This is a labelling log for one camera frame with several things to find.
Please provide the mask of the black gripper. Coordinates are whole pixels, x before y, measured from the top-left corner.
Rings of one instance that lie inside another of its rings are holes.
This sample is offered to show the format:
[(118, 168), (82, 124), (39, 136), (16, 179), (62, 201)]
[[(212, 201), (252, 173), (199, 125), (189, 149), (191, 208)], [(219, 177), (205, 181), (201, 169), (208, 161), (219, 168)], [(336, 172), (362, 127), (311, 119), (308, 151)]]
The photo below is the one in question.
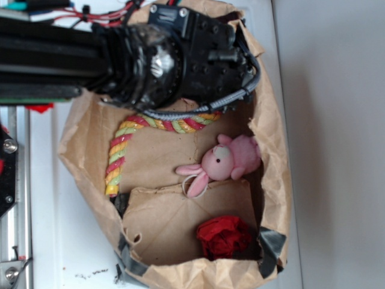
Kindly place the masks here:
[(238, 101), (250, 101), (257, 86), (257, 60), (240, 29), (186, 7), (153, 4), (148, 23), (170, 36), (173, 50), (159, 57), (153, 70), (165, 72), (174, 64), (177, 74), (154, 108), (179, 99), (197, 104), (195, 113), (226, 110)]

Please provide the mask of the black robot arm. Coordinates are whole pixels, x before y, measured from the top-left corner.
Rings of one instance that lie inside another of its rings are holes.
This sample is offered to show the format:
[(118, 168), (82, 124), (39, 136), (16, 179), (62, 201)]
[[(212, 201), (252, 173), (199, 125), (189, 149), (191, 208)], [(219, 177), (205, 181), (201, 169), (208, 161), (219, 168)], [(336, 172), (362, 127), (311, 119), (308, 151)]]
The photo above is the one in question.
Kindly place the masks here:
[(241, 30), (179, 1), (152, 4), (145, 23), (131, 24), (140, 1), (107, 14), (82, 12), (69, 1), (23, 1), (23, 10), (62, 8), (90, 22), (91, 31), (62, 28), (53, 19), (16, 17), (1, 10), (1, 104), (38, 105), (79, 96), (82, 89), (107, 95), (106, 103), (147, 115), (180, 99), (199, 112), (249, 101), (259, 63)]

